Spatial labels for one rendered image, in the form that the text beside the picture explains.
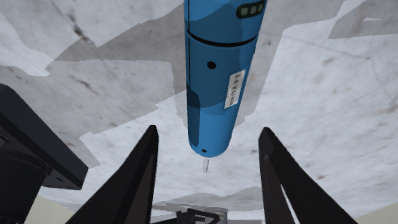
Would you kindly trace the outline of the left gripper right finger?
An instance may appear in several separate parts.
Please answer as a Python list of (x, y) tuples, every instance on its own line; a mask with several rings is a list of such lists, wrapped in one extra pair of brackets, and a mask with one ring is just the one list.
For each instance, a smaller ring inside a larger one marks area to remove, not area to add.
[[(265, 224), (358, 224), (296, 162), (269, 127), (258, 139)], [(274, 171), (275, 170), (275, 171)]]

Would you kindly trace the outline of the dark blue electric screwdriver barrel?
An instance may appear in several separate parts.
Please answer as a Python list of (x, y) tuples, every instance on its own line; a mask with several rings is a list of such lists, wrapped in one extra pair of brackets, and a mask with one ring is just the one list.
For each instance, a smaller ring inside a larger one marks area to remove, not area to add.
[(188, 140), (203, 172), (229, 146), (267, 1), (184, 0)]

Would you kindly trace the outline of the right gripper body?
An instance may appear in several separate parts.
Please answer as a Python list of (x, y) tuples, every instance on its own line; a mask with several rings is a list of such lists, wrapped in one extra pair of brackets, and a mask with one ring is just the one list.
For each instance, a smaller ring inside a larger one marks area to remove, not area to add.
[[(178, 218), (178, 221), (177, 221), (177, 218)], [(186, 220), (185, 220), (185, 218), (186, 218)], [(179, 220), (181, 220), (181, 223)], [(182, 211), (177, 211), (176, 218), (160, 221), (160, 222), (157, 222), (156, 224), (189, 224), (189, 220), (188, 220), (187, 212), (182, 213)]]

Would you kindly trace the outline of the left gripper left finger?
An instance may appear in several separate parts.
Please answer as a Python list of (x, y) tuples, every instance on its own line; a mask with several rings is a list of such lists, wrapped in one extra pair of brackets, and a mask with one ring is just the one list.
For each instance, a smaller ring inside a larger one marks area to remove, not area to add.
[(157, 127), (150, 125), (119, 169), (65, 224), (150, 224), (158, 147)]

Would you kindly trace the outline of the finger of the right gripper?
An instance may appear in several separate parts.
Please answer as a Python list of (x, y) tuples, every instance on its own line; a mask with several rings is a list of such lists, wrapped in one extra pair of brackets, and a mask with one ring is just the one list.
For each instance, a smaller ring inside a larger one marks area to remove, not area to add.
[(205, 217), (194, 216), (194, 218), (195, 218), (195, 222), (196, 221), (205, 222)]
[(195, 223), (195, 218), (194, 218), (195, 215), (213, 218), (214, 220), (211, 221), (208, 224), (216, 224), (216, 223), (218, 223), (220, 221), (219, 214), (203, 212), (203, 211), (190, 209), (190, 208), (187, 208), (187, 213), (188, 213), (189, 224), (196, 224)]

